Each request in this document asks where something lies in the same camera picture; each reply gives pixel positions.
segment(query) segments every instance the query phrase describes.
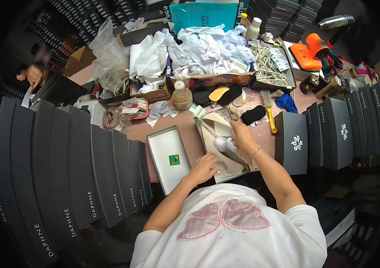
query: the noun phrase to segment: bracelet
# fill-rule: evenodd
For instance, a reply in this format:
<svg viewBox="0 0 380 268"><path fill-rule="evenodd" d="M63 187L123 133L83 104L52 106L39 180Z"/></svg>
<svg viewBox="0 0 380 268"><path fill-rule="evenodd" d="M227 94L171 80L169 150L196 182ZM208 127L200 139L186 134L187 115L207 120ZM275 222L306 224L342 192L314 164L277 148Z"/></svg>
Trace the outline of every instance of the bracelet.
<svg viewBox="0 0 380 268"><path fill-rule="evenodd" d="M250 155L250 157L253 157L253 155L256 154L261 148L262 148L262 147L259 146L259 147L257 148L257 150L256 150L252 155Z"/></svg>

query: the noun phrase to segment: daphne logo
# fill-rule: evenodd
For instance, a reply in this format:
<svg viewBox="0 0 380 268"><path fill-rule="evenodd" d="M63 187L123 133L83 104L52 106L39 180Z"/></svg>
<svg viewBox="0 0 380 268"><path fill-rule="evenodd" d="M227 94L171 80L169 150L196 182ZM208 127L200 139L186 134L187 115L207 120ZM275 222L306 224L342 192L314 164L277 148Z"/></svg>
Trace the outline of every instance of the daphne logo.
<svg viewBox="0 0 380 268"><path fill-rule="evenodd" d="M291 144L294 145L294 150L297 151L302 149L301 145L303 145L303 142L300 140L299 135L296 135L293 137Z"/></svg>
<svg viewBox="0 0 380 268"><path fill-rule="evenodd" d="M341 134L344 137L344 141L346 141L347 138L348 138L348 129L347 129L347 126L345 124L342 124L341 127L342 127Z"/></svg>

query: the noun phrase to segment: woman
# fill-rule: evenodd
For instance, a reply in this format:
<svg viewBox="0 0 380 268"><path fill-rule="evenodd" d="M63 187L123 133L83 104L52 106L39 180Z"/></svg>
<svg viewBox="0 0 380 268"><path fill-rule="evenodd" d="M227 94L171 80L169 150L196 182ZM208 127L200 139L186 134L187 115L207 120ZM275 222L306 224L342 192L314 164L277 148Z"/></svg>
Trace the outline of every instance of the woman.
<svg viewBox="0 0 380 268"><path fill-rule="evenodd" d="M16 78L20 81L27 79L30 83L29 90L32 91L32 93L34 94L36 93L34 89L36 89L38 85L40 87L44 85L49 73L49 69L42 66L37 66L36 64L32 64L29 67L25 64L21 64L17 68Z"/></svg>
<svg viewBox="0 0 380 268"><path fill-rule="evenodd" d="M130 267L322 267L327 246L316 209L255 142L249 126L230 124L233 140L252 155L278 210L237 184L205 187L187 197L217 172L211 167L218 159L204 155L148 219Z"/></svg>

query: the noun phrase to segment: white t-shirt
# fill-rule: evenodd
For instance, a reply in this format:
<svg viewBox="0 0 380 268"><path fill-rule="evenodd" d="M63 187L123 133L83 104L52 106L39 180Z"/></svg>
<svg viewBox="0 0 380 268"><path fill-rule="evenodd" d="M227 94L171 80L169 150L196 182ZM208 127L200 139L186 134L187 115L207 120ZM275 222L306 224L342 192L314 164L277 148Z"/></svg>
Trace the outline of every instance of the white t-shirt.
<svg viewBox="0 0 380 268"><path fill-rule="evenodd" d="M237 184L198 189L165 230L135 241L131 268L322 267L326 238L314 207L285 214L256 190Z"/></svg>

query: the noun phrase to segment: shoe brush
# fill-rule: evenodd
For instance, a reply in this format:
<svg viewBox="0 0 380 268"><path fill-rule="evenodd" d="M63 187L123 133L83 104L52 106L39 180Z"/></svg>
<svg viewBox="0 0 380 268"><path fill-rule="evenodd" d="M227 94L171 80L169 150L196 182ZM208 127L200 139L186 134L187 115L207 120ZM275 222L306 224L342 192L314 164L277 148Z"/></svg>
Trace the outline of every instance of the shoe brush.
<svg viewBox="0 0 380 268"><path fill-rule="evenodd" d="M271 127L271 131L272 133L276 133L277 130L276 130L275 122L273 121L273 116L272 116L273 102L270 97L270 91L266 89L260 90L260 97L262 97L263 99L263 107L266 108L266 111L269 114L269 125Z"/></svg>

